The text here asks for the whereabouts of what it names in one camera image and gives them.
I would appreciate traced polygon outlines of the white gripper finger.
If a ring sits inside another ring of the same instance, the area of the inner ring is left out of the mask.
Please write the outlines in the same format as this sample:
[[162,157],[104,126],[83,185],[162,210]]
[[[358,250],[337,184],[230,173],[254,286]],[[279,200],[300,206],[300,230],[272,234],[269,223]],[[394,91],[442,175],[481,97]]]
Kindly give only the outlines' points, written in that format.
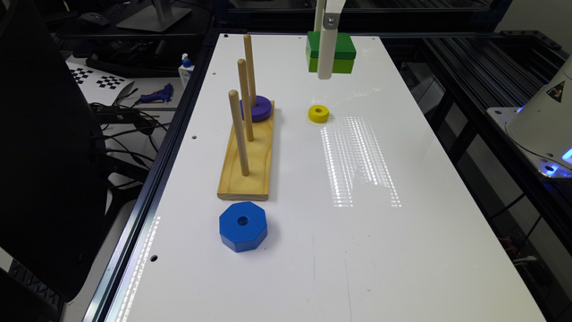
[[341,13],[346,0],[325,0],[324,18],[320,32],[320,51],[317,76],[319,80],[332,77],[332,66],[340,24]]
[[315,19],[314,19],[314,32],[321,30],[324,18],[325,0],[315,1]]

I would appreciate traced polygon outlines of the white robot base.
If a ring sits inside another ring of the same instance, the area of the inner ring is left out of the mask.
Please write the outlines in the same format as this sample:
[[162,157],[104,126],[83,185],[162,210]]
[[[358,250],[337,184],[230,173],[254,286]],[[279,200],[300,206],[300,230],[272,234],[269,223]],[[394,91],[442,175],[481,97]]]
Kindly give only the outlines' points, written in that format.
[[571,61],[521,107],[491,107],[487,114],[541,175],[571,177]]

